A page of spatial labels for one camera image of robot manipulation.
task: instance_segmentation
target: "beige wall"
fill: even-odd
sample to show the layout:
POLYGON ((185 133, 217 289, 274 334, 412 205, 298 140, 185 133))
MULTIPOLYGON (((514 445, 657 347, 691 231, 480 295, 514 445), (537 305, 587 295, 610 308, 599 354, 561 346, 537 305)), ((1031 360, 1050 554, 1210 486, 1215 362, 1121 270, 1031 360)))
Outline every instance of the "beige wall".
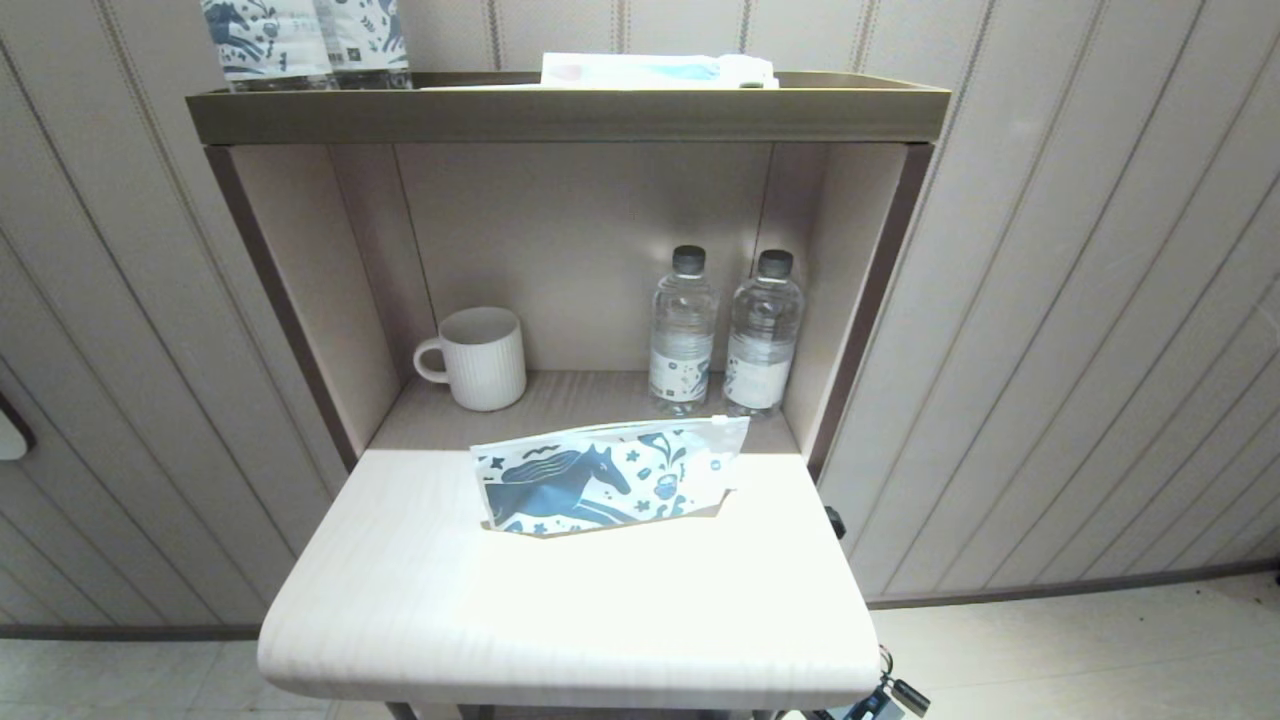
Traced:
MULTIPOLYGON (((1280 5, 402 0, 421 69, 957 91, 823 495, 869 597, 1280 553, 1280 5)), ((0 625, 252 624, 344 479, 183 96, 196 0, 0 4, 0 625)))

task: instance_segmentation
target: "mug handle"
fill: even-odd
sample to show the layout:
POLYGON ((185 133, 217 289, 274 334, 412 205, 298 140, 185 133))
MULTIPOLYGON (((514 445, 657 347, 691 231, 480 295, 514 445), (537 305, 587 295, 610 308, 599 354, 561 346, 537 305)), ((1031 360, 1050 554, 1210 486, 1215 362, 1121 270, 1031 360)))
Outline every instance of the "mug handle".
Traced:
POLYGON ((449 383, 448 373, 433 370, 422 365, 422 355, 425 355, 431 350, 443 351, 443 348, 440 347, 440 338, 433 337, 431 340, 424 341, 422 345, 417 346, 417 350, 413 351, 413 369, 417 370, 417 374, 422 375, 424 378, 426 378, 433 383, 448 384, 449 383))

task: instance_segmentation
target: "patterned bottle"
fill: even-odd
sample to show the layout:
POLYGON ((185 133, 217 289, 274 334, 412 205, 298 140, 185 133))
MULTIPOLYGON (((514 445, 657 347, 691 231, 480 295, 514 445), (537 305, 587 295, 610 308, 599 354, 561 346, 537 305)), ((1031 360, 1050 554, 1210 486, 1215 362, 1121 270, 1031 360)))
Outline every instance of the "patterned bottle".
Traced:
POLYGON ((667 413, 687 415, 707 400, 719 299, 703 277, 701 247, 681 245, 671 266, 653 296, 649 392, 667 413))
POLYGON ((396 0, 314 0, 343 90, 407 90, 408 54, 396 0))
POLYGON ((311 0, 201 0, 232 92, 333 90, 311 0))

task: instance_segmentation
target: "baseboard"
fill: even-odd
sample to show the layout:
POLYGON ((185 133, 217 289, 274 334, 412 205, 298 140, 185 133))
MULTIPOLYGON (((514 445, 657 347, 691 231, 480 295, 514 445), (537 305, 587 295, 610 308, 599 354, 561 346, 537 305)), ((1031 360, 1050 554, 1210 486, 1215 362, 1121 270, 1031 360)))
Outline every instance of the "baseboard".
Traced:
POLYGON ((0 625, 0 639, 93 642, 228 642, 256 641, 260 625, 195 625, 189 628, 65 628, 0 625))
POLYGON ((1230 565, 1215 565, 1212 568, 1194 568, 1192 570, 1151 573, 1147 575, 1129 575, 1124 578, 1106 578, 1101 580, 1078 580, 1053 585, 1027 585, 1020 588, 1001 588, 973 593, 877 597, 868 600, 867 607, 872 610, 893 610, 897 607, 936 607, 940 605, 969 605, 974 602, 1033 600, 1038 597, 1059 597, 1091 592, 1144 588, 1151 585, 1169 585, 1174 583, 1193 583, 1197 580, 1211 580, 1213 578, 1226 578, 1230 575, 1247 575, 1267 570, 1280 570, 1280 559, 1252 560, 1248 562, 1233 562, 1230 565))

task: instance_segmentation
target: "white mug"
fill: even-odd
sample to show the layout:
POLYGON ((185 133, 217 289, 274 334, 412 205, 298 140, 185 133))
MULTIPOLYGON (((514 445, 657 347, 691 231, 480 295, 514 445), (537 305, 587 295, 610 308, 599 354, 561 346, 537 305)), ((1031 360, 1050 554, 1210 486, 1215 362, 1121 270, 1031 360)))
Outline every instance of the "white mug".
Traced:
POLYGON ((447 383, 454 402, 467 410, 498 410, 525 393, 525 342, 520 318, 503 307, 468 307, 440 323, 440 334, 413 351, 417 374, 447 383), (422 355, 439 350, 444 372, 422 366, 422 355))

